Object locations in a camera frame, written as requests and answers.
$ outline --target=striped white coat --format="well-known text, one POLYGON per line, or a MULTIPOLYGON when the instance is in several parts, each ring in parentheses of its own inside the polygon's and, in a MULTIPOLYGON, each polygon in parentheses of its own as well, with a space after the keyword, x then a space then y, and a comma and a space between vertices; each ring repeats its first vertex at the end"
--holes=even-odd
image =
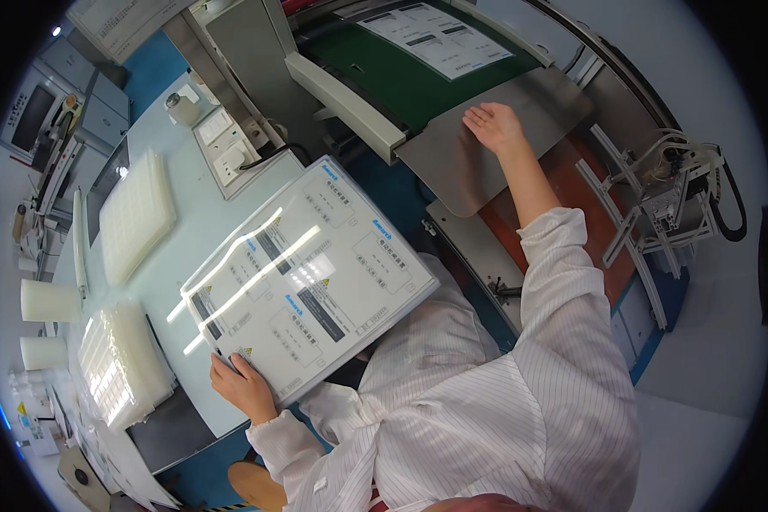
POLYGON ((286 510, 366 512, 372 481, 399 512, 498 492, 543 509, 626 510, 640 447, 634 389, 609 331, 603 274, 581 210, 518 231, 529 270, 523 332, 498 347, 436 258, 440 288, 381 337, 358 393, 301 401, 327 456, 289 411, 247 430, 286 510))

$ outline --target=black cable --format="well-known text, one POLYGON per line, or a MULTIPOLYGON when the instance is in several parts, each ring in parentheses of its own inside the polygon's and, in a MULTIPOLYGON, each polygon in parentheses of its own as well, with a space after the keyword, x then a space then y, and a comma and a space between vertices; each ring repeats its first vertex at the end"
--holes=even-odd
POLYGON ((728 178, 728 184, 731 186, 731 190, 734 192, 734 199, 737 199, 737 207, 739 208, 739 216, 742 217, 742 225, 736 230, 730 229, 726 225, 726 221, 722 219, 722 213, 720 213, 720 207, 717 205, 717 201, 714 196, 708 199, 708 205, 711 207, 711 213, 714 215, 714 221, 717 223, 717 228, 722 232, 722 236, 728 241, 740 241, 745 238, 748 232, 748 223, 745 218, 745 205, 742 201, 742 196, 739 195, 737 184, 734 181, 734 175, 731 174, 731 169, 728 167, 728 162, 723 161, 722 169, 726 171, 726 177, 728 178))
POLYGON ((258 160, 256 160, 253 163, 247 164, 246 166, 239 167, 239 170, 253 169, 256 166, 264 164, 267 160, 270 160, 271 158, 275 157, 276 155, 278 155, 282 151, 286 151, 287 149, 291 149, 291 150, 292 149, 298 149, 299 151, 304 153, 305 154, 305 159, 307 160, 307 162, 305 163, 305 166, 309 166, 310 164, 313 163, 313 158, 310 157, 310 153, 307 151, 307 149, 305 149, 304 146, 302 146, 301 144, 297 144, 297 143, 287 143, 287 144, 284 144, 283 146, 280 146, 280 147, 274 149, 273 152, 270 153, 270 155, 268 155, 267 157, 259 158, 258 160))

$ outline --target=green conveyor belt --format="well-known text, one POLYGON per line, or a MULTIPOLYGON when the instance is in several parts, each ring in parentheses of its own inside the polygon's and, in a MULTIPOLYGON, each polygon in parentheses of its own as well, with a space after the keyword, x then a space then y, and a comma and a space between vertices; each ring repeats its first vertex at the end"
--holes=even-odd
POLYGON ((302 49, 353 80, 413 134, 419 134, 431 119, 450 108, 541 66, 529 53, 471 15, 445 3, 426 3, 480 30, 514 56, 449 80, 384 38, 345 22, 307 42, 302 49))

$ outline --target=sleeve cuff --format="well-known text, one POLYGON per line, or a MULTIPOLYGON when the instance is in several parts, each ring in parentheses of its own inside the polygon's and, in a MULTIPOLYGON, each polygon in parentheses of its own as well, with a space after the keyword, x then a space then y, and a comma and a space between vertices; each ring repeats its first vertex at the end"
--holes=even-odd
POLYGON ((247 442, 266 460, 281 460, 291 449, 313 434, 289 410, 262 425, 250 425, 245 431, 247 442))

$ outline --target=round knob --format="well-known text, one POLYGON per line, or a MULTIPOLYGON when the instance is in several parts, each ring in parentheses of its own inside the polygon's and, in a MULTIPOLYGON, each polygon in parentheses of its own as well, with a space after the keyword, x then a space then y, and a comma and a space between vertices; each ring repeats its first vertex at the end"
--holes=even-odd
POLYGON ((82 471, 82 469, 74 469, 74 477, 77 478, 77 482, 82 483, 82 485, 88 485, 88 475, 85 474, 85 471, 82 471))

